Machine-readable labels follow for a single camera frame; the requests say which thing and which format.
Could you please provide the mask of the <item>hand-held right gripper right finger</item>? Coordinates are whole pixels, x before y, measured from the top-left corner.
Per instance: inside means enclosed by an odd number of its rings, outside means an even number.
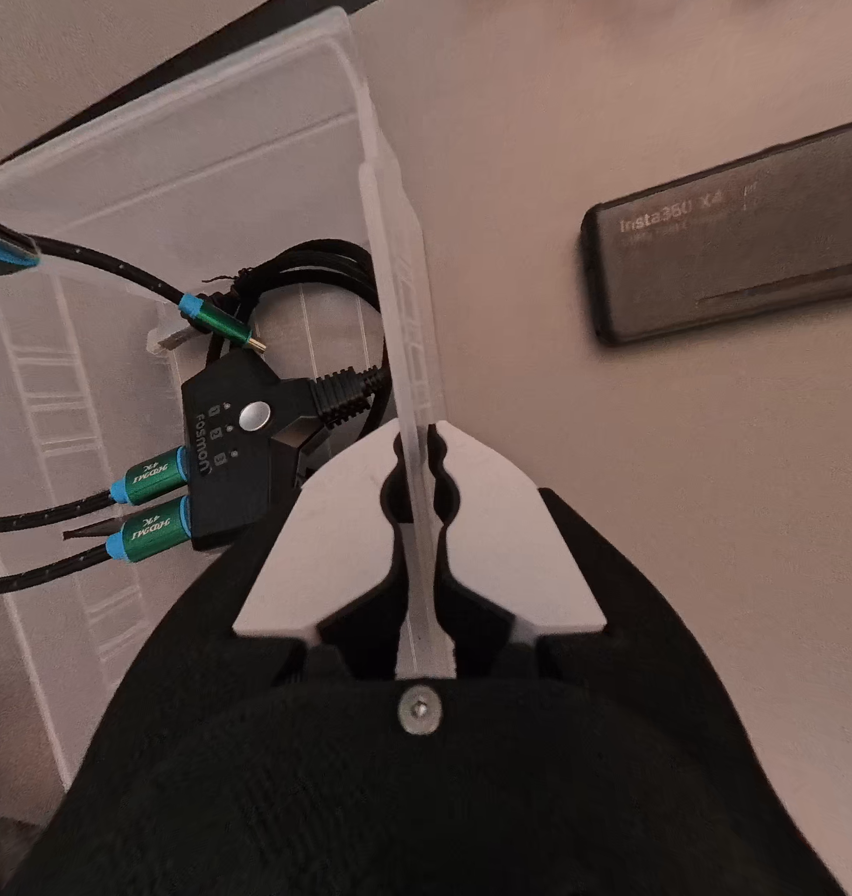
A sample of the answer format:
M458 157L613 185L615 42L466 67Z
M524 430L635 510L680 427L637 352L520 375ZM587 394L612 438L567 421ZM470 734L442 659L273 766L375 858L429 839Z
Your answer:
M606 617L529 476L446 420L430 426L430 469L442 525L436 609L471 600L499 612L519 643L602 631Z

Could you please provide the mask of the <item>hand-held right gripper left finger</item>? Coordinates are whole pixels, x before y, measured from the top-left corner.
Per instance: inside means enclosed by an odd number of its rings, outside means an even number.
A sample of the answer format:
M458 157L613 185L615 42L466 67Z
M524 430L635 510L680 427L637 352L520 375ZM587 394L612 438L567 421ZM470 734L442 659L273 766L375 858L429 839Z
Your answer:
M398 465L398 420L337 454L301 488L233 623L239 636L318 643L320 628L405 576L386 487Z

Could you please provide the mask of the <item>clear plastic storage box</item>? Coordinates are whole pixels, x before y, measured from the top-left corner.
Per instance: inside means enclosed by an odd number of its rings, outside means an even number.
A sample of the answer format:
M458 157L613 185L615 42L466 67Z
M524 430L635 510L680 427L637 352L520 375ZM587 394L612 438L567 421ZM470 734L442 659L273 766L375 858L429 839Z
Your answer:
M344 12L324 12L0 166L0 222L87 245L181 292L314 238L373 255L431 574L425 428L445 416L420 223ZM206 341L76 264L0 278L0 515L92 494L179 442ZM57 802L131 660L209 558L187 546L0 597L0 804Z

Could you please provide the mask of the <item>black rectangular case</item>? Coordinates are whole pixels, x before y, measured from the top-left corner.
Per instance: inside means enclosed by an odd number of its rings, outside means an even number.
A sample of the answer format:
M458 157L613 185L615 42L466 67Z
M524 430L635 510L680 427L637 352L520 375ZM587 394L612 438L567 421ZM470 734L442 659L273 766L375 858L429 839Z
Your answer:
M579 248L608 346L852 301L852 122L596 204Z

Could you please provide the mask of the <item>black HDMI switch with pigtail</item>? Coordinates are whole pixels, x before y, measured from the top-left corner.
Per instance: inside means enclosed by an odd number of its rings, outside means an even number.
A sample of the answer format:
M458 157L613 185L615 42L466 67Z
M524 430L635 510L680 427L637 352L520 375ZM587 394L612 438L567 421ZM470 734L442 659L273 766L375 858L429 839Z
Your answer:
M370 252L342 239L315 239L241 270L225 293L203 294L234 330L248 325L266 293L330 286L380 311ZM304 479L302 454L330 431L366 415L358 439L382 423L392 392L387 347L380 366L315 378L282 378L250 345L239 347L208 322L205 368L182 385L189 534L196 551L227 546Z

